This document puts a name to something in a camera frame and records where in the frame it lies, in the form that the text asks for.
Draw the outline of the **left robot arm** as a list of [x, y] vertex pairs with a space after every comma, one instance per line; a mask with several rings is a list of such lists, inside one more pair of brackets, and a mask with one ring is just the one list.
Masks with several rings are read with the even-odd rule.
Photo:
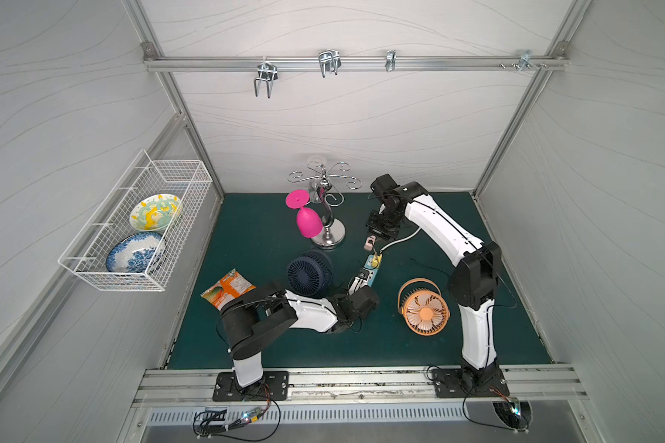
[[256, 287], [233, 269], [201, 297], [219, 310], [236, 383], [247, 388], [264, 377], [262, 352], [288, 330], [338, 334], [367, 319], [380, 304], [373, 281], [365, 269], [346, 293], [316, 299], [280, 284]]

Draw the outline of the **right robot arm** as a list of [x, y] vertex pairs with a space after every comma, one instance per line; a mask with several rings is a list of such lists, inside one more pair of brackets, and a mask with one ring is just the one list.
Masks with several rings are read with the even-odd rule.
[[400, 185], [391, 175], [381, 175], [371, 183], [371, 191], [381, 207], [369, 216], [369, 236], [382, 240], [385, 247], [401, 243], [400, 226], [407, 220], [425, 233], [454, 266], [447, 289], [461, 317], [461, 380], [467, 389], [489, 383], [500, 374], [493, 315], [499, 284], [495, 264], [502, 257], [502, 249], [473, 236], [417, 182]]

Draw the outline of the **pink fan plug adapter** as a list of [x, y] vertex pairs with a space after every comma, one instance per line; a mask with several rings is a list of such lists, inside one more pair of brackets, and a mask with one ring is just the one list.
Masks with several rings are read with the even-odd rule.
[[376, 236], [368, 236], [365, 241], [364, 249], [369, 252], [373, 251], [375, 247], [375, 242], [376, 242]]

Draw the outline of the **teal power strip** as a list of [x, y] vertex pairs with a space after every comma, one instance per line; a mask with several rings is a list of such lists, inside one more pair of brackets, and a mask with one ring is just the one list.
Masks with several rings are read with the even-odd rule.
[[377, 269], [371, 269], [371, 267], [369, 267], [369, 257], [368, 257], [368, 259], [365, 262], [365, 265], [364, 265], [363, 268], [365, 268], [369, 271], [369, 279], [367, 281], [367, 286], [373, 286], [373, 282], [376, 278], [376, 275], [378, 274], [378, 271], [379, 271], [380, 267], [378, 267]]

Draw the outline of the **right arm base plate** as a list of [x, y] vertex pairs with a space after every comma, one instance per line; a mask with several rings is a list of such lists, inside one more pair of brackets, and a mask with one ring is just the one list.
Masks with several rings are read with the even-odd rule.
[[426, 373], [435, 391], [442, 399], [510, 397], [504, 373], [496, 365], [483, 370], [473, 367], [429, 367]]

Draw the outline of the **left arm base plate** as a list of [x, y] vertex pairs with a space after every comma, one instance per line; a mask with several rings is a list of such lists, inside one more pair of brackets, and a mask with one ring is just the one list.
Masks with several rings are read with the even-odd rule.
[[214, 402], [266, 402], [284, 401], [288, 395], [287, 371], [264, 371], [263, 377], [242, 387], [233, 371], [222, 372], [216, 378], [212, 400]]

